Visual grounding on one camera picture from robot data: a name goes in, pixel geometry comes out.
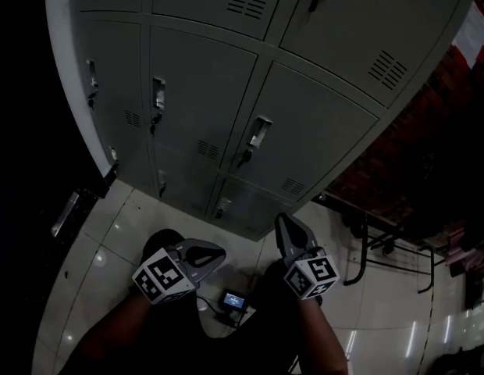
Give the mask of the small black screen device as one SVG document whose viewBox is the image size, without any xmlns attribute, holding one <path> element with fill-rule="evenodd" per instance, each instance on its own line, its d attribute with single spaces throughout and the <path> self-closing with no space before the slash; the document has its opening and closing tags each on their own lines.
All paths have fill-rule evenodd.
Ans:
<svg viewBox="0 0 484 375">
<path fill-rule="evenodd" d="M 220 304 L 225 309 L 242 313 L 247 307 L 247 298 L 239 292 L 225 290 L 222 293 Z"/>
</svg>

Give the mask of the grey metal locker cabinet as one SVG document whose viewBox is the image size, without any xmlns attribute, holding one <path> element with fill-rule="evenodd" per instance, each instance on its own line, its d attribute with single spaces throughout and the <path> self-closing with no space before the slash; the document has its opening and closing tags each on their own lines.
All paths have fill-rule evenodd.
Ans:
<svg viewBox="0 0 484 375">
<path fill-rule="evenodd" d="M 472 0 L 45 0 L 69 107 L 102 173 L 257 241 L 331 184 L 397 117 Z M 230 174 L 270 67 L 350 99 L 376 122 L 302 198 Z M 153 83 L 165 81 L 165 109 Z M 87 104 L 98 92 L 94 110 Z M 162 119 L 151 135 L 151 119 Z M 167 184 L 159 198 L 161 184 Z"/>
</svg>

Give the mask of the person's right forearm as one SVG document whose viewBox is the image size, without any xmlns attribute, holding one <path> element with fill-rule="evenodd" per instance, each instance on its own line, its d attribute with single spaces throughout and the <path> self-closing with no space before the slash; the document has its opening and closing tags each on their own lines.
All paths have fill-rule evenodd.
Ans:
<svg viewBox="0 0 484 375">
<path fill-rule="evenodd" d="M 345 352 L 314 298 L 297 301 L 302 375 L 348 375 Z"/>
</svg>

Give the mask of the black metal rack frame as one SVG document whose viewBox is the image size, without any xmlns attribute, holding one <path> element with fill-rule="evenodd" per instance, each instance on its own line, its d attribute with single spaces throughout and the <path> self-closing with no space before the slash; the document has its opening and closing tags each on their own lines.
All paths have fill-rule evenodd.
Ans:
<svg viewBox="0 0 484 375">
<path fill-rule="evenodd" d="M 358 260 L 354 259 L 354 262 L 359 265 L 358 273 L 351 279 L 346 279 L 343 282 L 344 286 L 357 284 L 365 275 L 368 264 L 371 264 L 396 272 L 429 277 L 429 285 L 423 289 L 419 289 L 419 294 L 426 293 L 434 287 L 436 267 L 444 264 L 445 259 L 436 260 L 436 250 L 431 245 L 423 242 L 420 247 L 404 247 L 400 242 L 397 242 L 403 235 L 403 225 L 396 225 L 395 227 L 385 225 L 385 229 L 381 230 L 380 234 L 371 234 L 369 228 L 375 225 L 375 219 L 367 213 L 356 216 L 342 215 L 342 221 L 343 225 L 351 231 L 351 235 L 358 237 L 360 241 Z M 395 263 L 392 259 L 389 260 L 389 255 L 397 251 L 414 255 L 415 258 L 428 259 L 429 269 L 420 270 L 410 267 L 408 264 L 399 264 Z"/>
</svg>

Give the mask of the hanging clothes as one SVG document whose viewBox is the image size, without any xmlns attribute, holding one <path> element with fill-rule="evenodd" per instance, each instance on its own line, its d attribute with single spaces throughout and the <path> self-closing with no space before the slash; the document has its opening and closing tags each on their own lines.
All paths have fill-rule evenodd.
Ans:
<svg viewBox="0 0 484 375">
<path fill-rule="evenodd" d="M 463 226 L 449 242 L 445 266 L 451 277 L 484 270 L 484 227 Z"/>
</svg>

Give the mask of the white paper wall notice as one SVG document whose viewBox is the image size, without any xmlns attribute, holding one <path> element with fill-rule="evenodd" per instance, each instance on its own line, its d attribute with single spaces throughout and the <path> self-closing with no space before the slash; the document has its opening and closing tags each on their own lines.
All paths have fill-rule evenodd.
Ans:
<svg viewBox="0 0 484 375">
<path fill-rule="evenodd" d="M 484 46 L 484 15 L 475 2 L 471 4 L 452 45 L 461 53 L 468 68 L 472 69 Z"/>
</svg>

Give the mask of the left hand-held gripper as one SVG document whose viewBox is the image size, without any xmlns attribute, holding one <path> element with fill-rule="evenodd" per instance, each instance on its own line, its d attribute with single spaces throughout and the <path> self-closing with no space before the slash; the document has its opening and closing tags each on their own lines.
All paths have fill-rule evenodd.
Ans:
<svg viewBox="0 0 484 375">
<path fill-rule="evenodd" d="M 223 248 L 210 241 L 194 238 L 182 241 L 179 250 L 187 258 L 187 275 L 161 248 L 145 260 L 132 276 L 139 291 L 152 305 L 172 302 L 189 294 L 195 289 L 194 284 L 204 280 L 226 258 Z"/>
</svg>

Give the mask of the grey locker door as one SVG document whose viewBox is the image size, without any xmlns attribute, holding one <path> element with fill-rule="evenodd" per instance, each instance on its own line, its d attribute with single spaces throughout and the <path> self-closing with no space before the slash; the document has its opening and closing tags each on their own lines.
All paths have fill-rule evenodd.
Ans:
<svg viewBox="0 0 484 375">
<path fill-rule="evenodd" d="M 246 144 L 254 120 L 272 121 L 261 146 Z M 291 201 L 302 198 L 366 134 L 376 118 L 350 99 L 273 63 L 254 105 L 230 174 Z M 251 160 L 237 164 L 243 152 Z"/>
</svg>

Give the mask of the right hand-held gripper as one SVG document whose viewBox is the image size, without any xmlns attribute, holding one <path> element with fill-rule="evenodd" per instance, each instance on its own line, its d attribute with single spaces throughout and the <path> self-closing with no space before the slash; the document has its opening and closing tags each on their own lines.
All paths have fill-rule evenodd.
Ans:
<svg viewBox="0 0 484 375">
<path fill-rule="evenodd" d="M 293 262 L 283 278 L 300 300 L 325 294 L 340 279 L 333 257 L 324 248 L 315 248 L 314 233 L 298 218 L 279 213 L 275 232 L 277 248 L 284 260 L 306 252 Z"/>
</svg>

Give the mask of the silver metal bar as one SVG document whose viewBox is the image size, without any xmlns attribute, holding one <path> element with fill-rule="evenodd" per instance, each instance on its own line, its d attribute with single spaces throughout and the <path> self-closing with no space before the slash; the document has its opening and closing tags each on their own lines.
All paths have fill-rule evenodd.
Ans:
<svg viewBox="0 0 484 375">
<path fill-rule="evenodd" d="M 51 236 L 56 238 L 78 203 L 79 194 L 74 191 L 51 228 Z"/>
</svg>

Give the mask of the person's left forearm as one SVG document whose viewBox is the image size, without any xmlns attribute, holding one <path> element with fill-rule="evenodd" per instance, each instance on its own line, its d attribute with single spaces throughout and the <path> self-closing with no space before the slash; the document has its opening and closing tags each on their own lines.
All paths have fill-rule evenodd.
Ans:
<svg viewBox="0 0 484 375">
<path fill-rule="evenodd" d="M 129 294 L 97 322 L 80 340 L 67 362 L 73 370 L 126 360 L 173 353 L 182 344 L 182 333 L 201 333 L 195 293 L 173 302 L 152 305 L 140 292 Z"/>
</svg>

